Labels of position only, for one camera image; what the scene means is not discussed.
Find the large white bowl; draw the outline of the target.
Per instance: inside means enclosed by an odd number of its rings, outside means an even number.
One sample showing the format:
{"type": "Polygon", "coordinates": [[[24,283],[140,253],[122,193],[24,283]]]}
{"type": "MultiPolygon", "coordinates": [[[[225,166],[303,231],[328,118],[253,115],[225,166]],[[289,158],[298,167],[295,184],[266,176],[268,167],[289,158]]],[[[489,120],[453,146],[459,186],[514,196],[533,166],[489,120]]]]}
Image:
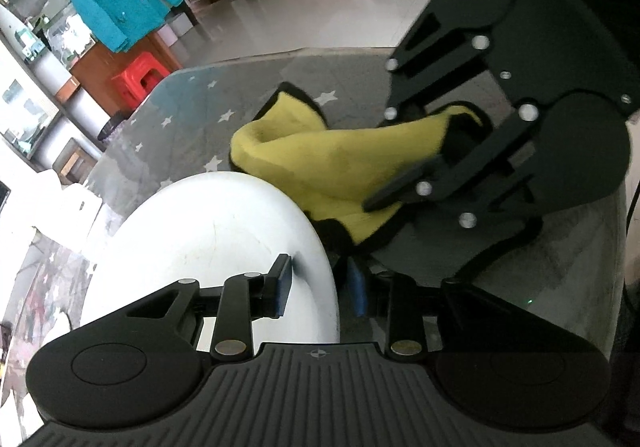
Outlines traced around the large white bowl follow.
{"type": "Polygon", "coordinates": [[[166,287],[195,279],[220,287],[293,259],[283,317],[254,322],[254,343],[336,343],[333,273],[311,222],[273,185],[232,172],[183,178],[142,203],[108,240],[85,297],[83,325],[166,287]]]}

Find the yellow grey microfiber cloth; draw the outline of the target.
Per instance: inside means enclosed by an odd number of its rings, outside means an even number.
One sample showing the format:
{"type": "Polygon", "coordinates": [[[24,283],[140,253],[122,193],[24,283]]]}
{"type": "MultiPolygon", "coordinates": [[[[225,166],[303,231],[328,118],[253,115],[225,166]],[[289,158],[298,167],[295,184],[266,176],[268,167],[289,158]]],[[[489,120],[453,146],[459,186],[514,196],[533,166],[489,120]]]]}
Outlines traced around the yellow grey microfiber cloth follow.
{"type": "Polygon", "coordinates": [[[459,163],[493,129],[488,115],[469,102],[450,102],[398,125],[332,128],[306,92],[283,82],[233,134],[229,162],[235,172],[291,198],[327,249],[346,251],[383,241],[402,223],[399,202],[363,211],[369,196],[423,160],[459,163]]]}

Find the white patterned towel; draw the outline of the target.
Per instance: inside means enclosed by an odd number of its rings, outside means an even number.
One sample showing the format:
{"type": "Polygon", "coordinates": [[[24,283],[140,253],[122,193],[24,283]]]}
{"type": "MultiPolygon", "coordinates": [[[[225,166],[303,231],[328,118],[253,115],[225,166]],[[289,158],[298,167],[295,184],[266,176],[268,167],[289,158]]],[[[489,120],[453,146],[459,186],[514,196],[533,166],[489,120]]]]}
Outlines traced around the white patterned towel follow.
{"type": "Polygon", "coordinates": [[[84,253],[35,233],[18,270],[2,320],[1,436],[19,443],[42,426],[26,387],[26,370],[44,344],[80,326],[96,263],[84,253]]]}

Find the small wooden stool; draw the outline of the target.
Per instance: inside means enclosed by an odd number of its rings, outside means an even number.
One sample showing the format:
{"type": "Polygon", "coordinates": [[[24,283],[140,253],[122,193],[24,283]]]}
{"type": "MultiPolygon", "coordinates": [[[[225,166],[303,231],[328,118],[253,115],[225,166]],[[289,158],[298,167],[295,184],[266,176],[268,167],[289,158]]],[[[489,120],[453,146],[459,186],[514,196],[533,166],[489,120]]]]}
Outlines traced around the small wooden stool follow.
{"type": "Polygon", "coordinates": [[[63,185],[83,184],[89,177],[94,159],[75,139],[70,139],[53,162],[52,168],[63,185]]]}

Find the dark waste basket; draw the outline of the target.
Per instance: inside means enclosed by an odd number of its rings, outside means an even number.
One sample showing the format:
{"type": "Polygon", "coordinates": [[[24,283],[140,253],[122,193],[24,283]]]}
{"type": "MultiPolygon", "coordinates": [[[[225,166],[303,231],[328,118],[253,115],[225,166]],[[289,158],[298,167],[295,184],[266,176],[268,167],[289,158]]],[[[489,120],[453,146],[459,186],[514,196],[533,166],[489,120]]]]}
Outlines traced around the dark waste basket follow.
{"type": "Polygon", "coordinates": [[[98,134],[99,142],[107,142],[117,129],[128,120],[129,116],[122,111],[117,111],[108,121],[104,124],[98,134]]]}

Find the red plastic stool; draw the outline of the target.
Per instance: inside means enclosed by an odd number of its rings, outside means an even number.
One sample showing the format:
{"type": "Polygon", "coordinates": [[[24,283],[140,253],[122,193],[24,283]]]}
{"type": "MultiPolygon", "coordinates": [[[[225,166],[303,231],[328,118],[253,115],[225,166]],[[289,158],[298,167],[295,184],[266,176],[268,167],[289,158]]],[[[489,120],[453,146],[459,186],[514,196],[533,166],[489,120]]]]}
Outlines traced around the red plastic stool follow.
{"type": "Polygon", "coordinates": [[[112,84],[126,106],[134,111],[169,74],[166,66],[149,51],[143,51],[125,70],[112,77],[112,84]]]}

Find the glass display cabinet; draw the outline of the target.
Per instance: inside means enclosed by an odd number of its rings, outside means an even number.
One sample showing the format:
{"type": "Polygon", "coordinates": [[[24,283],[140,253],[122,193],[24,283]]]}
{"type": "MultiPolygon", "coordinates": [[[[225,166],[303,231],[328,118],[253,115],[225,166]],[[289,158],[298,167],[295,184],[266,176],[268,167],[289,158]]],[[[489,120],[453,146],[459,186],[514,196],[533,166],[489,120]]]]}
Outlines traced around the glass display cabinet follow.
{"type": "Polygon", "coordinates": [[[94,39],[70,0],[1,0],[1,136],[31,167],[70,141],[102,153],[80,109],[91,97],[70,68],[94,39]]]}

